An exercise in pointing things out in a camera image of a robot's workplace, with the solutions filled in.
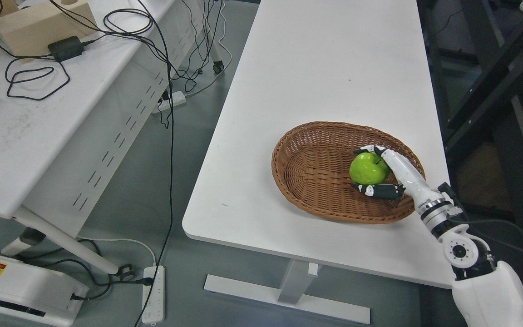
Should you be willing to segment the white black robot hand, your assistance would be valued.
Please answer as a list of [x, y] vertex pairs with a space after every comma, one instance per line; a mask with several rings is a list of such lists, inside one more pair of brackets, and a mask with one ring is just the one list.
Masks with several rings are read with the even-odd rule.
[[380, 145], [367, 145], [353, 151], [355, 155], [361, 153], [372, 153], [381, 157], [386, 165], [392, 170], [398, 185], [394, 187], [396, 195], [385, 194], [381, 195], [380, 190], [385, 189], [390, 191], [387, 187], [367, 186], [361, 184], [359, 190], [370, 197], [395, 199], [405, 194], [410, 196], [414, 201], [414, 207], [417, 211], [421, 208], [429, 208], [435, 202], [442, 202], [445, 200], [444, 196], [436, 190], [432, 190], [427, 184], [422, 174], [413, 166], [413, 164], [402, 154]]

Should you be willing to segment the white robot base unit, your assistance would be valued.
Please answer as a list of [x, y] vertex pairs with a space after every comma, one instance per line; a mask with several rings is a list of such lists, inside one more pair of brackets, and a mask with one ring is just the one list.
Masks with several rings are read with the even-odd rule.
[[0, 313], [70, 327], [89, 287], [65, 273], [0, 256]]

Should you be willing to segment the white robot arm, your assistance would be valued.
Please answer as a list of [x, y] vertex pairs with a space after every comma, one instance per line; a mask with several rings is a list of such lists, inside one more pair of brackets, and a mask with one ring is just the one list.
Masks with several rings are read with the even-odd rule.
[[468, 232], [465, 211], [423, 185], [413, 194], [421, 221], [455, 273], [452, 295], [469, 327], [523, 327], [523, 284], [489, 244]]

